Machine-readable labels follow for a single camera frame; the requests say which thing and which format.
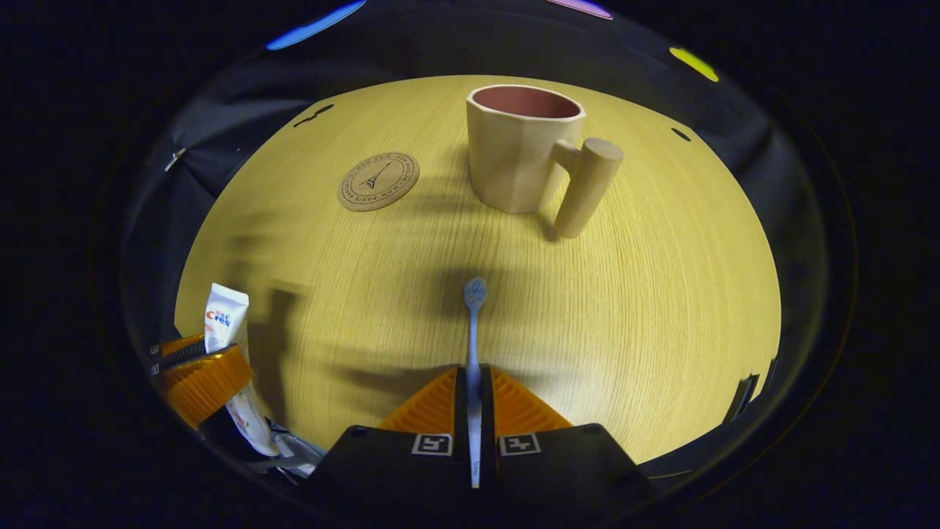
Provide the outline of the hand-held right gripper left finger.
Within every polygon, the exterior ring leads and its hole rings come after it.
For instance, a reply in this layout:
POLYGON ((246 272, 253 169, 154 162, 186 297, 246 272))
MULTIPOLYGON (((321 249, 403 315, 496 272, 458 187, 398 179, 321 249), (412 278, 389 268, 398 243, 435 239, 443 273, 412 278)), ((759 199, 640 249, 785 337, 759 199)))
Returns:
POLYGON ((471 489, 466 371, 454 366, 376 428, 347 428, 305 499, 320 512, 450 512, 471 489))

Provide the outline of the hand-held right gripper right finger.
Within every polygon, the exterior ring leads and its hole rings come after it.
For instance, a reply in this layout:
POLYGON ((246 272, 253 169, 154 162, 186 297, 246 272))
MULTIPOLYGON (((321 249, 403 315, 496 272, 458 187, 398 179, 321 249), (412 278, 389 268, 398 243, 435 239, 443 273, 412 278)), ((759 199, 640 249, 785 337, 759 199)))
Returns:
POLYGON ((481 494, 497 512, 630 512, 656 496, 603 425, 571 424, 490 365, 481 418, 481 494))

